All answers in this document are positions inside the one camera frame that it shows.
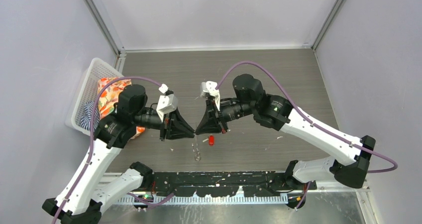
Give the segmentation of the red key tag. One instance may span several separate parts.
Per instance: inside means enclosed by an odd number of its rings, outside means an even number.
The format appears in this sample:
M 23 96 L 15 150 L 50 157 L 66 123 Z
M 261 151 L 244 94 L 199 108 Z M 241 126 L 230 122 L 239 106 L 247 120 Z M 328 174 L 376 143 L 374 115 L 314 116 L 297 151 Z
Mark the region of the red key tag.
M 209 146 L 214 146 L 215 140 L 214 140 L 214 136 L 213 135 L 210 135 L 208 137 L 208 144 L 209 144 Z

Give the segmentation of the silver perforated keyring plate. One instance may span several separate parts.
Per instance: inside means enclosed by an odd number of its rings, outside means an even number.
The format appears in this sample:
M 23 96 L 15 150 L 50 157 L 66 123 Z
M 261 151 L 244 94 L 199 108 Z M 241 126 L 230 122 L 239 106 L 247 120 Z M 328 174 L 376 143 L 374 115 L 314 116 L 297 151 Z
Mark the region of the silver perforated keyring plate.
M 194 160 L 199 162 L 201 160 L 201 153 L 199 150 L 199 145 L 198 145 L 198 136 L 195 135 L 194 140 L 192 142 L 192 150 L 194 153 Z

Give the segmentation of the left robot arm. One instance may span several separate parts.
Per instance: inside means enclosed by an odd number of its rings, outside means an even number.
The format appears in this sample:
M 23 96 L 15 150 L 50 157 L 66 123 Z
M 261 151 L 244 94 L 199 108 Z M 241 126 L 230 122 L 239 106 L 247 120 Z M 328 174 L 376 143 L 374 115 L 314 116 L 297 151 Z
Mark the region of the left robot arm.
M 42 209 L 63 224 L 97 224 L 102 214 L 132 190 L 149 190 L 154 184 L 151 168 L 134 162 L 117 179 L 103 188 L 98 184 L 112 161 L 121 153 L 139 126 L 156 129 L 161 140 L 193 138 L 194 129 L 182 118 L 177 98 L 166 91 L 156 108 L 147 107 L 141 85 L 129 85 L 120 92 L 115 111 L 102 118 L 91 138 L 85 160 L 66 188 L 46 199 Z

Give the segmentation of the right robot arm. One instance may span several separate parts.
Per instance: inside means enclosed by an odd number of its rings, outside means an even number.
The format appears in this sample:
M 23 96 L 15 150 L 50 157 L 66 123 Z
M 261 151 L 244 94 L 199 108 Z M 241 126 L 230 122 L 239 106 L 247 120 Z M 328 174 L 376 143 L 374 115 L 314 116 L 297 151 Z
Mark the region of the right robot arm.
M 278 95 L 265 92 L 262 83 L 252 75 L 242 74 L 232 82 L 235 98 L 221 99 L 217 83 L 201 84 L 201 97 L 206 100 L 205 114 L 196 134 L 226 133 L 228 122 L 252 115 L 263 127 L 296 136 L 323 150 L 329 157 L 313 161 L 293 160 L 284 173 L 284 183 L 297 189 L 310 181 L 336 180 L 351 187 L 362 188 L 366 179 L 375 139 L 345 134 L 324 123 L 318 124 L 300 108 Z

